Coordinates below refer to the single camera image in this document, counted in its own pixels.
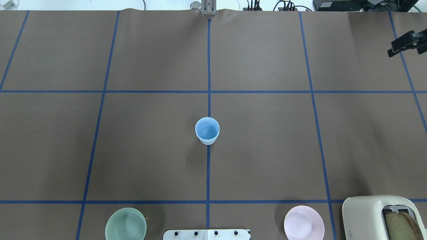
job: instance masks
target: bread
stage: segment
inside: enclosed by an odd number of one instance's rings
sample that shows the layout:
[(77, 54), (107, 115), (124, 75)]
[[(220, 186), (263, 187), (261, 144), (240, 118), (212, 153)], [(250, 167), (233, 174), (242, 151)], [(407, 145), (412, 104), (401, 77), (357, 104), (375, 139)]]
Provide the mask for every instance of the bread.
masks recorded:
[(415, 219), (403, 212), (385, 212), (384, 220), (390, 240), (424, 240)]

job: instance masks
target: pink bowl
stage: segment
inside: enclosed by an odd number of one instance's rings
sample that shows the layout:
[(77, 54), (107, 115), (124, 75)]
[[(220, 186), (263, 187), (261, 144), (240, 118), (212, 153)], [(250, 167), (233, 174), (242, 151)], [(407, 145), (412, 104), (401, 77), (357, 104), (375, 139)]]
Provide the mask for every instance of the pink bowl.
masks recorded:
[(289, 210), (283, 223), (289, 240), (322, 240), (325, 226), (316, 210), (307, 206), (296, 206)]

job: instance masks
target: sticker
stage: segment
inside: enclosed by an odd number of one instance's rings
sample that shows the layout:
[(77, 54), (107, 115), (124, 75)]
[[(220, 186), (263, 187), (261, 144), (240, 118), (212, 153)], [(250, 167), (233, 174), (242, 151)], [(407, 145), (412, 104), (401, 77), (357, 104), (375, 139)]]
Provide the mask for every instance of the sticker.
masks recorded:
[(321, 8), (328, 8), (332, 5), (332, 2), (324, 2), (322, 4), (320, 4)]

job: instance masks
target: white bracket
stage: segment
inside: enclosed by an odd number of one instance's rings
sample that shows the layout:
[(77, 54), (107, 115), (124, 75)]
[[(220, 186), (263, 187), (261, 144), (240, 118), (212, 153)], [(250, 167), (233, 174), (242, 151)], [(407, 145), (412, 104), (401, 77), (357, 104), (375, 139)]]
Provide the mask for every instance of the white bracket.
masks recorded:
[(216, 15), (216, 0), (202, 0), (200, 13), (202, 15)]
[(163, 234), (163, 240), (251, 240), (251, 230), (168, 230)]

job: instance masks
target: white floor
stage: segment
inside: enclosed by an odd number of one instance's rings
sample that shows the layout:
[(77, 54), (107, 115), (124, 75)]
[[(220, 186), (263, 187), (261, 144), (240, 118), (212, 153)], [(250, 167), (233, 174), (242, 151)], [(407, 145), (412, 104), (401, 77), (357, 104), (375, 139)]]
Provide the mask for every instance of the white floor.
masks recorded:
[[(194, 0), (145, 0), (147, 10), (186, 10)], [(296, 5), (313, 9), (312, 0), (293, 0)], [(261, 0), (264, 11), (271, 11), (276, 0)], [(247, 7), (246, 0), (217, 0), (217, 9), (241, 10)], [(419, 0), (416, 6), (427, 12), (427, 0)], [(143, 0), (20, 0), (19, 10), (122, 10), (126, 8), (144, 9)]]

